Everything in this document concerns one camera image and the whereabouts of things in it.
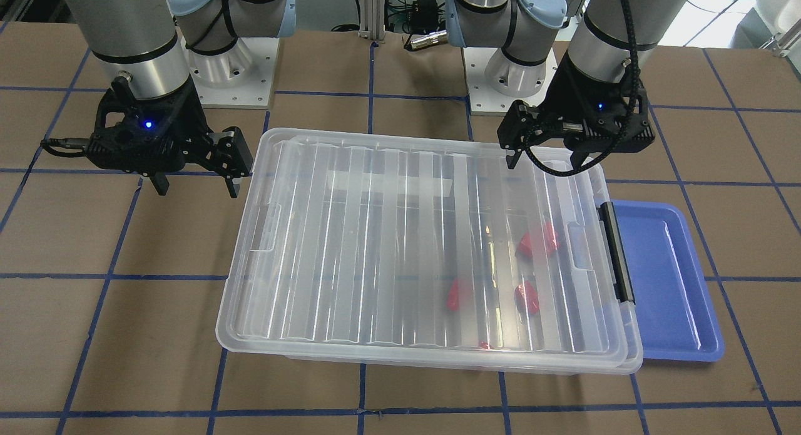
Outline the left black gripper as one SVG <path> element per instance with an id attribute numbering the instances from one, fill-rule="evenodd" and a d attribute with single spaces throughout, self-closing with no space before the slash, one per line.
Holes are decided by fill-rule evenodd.
<path id="1" fill-rule="evenodd" d="M 626 65 L 620 81 L 590 78 L 564 54 L 538 107 L 514 100 L 497 129 L 510 170 L 524 150 L 560 138 L 573 152 L 572 166 L 593 153 L 639 153 L 655 141 L 650 104 L 638 66 Z"/>

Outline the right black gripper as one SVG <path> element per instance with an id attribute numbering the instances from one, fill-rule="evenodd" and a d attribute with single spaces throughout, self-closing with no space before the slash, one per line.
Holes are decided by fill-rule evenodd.
<path id="1" fill-rule="evenodd" d="M 150 100 L 135 98 L 128 79 L 115 78 L 98 104 L 85 156 L 103 169 L 146 173 L 159 196 L 171 186 L 166 173 L 200 158 L 200 166 L 221 176 L 237 198 L 252 172 L 248 142 L 235 125 L 211 132 L 191 78 Z"/>

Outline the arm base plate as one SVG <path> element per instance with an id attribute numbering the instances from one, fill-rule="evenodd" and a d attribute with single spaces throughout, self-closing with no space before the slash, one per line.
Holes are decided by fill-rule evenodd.
<path id="1" fill-rule="evenodd" d="M 475 115 L 503 116 L 515 100 L 541 104 L 558 66 L 553 49 L 543 63 L 534 66 L 510 61 L 501 48 L 463 48 L 462 55 L 470 110 Z"/>
<path id="2" fill-rule="evenodd" d="M 228 52 L 203 56 L 186 49 L 190 75 L 205 109 L 260 109 L 271 105 L 277 38 L 240 38 Z"/>

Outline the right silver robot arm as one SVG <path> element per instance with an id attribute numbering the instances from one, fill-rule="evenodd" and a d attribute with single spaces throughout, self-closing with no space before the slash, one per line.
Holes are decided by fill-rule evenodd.
<path id="1" fill-rule="evenodd" d="M 297 0 L 64 0 L 110 78 L 88 138 L 49 138 L 53 156 L 148 178 L 159 195 L 168 174 L 197 164 L 237 197 L 253 156 L 237 126 L 209 127 L 198 87 L 257 83 L 247 39 L 289 38 Z"/>

